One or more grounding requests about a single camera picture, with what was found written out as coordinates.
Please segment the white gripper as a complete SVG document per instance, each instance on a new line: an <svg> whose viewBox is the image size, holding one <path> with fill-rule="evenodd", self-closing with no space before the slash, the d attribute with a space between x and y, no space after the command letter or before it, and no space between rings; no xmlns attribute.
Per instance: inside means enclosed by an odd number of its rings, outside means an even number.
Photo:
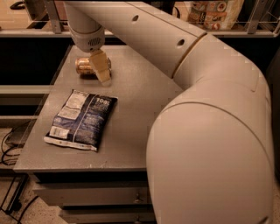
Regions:
<svg viewBox="0 0 280 224"><path fill-rule="evenodd" d="M111 84L111 77L108 58L106 53L100 49L105 43L104 28L101 26L89 33L75 31L72 27L69 27L69 30L75 45L84 53L91 53L89 63L98 81L103 86L109 86Z"/></svg>

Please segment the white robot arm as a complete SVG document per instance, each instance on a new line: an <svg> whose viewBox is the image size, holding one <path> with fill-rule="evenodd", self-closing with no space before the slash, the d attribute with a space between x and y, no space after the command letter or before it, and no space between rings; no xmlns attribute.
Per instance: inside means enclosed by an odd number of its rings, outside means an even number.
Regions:
<svg viewBox="0 0 280 224"><path fill-rule="evenodd" d="M157 224L272 224L271 101L260 69L147 3L69 1L72 27L113 32L181 88L146 150Z"/></svg>

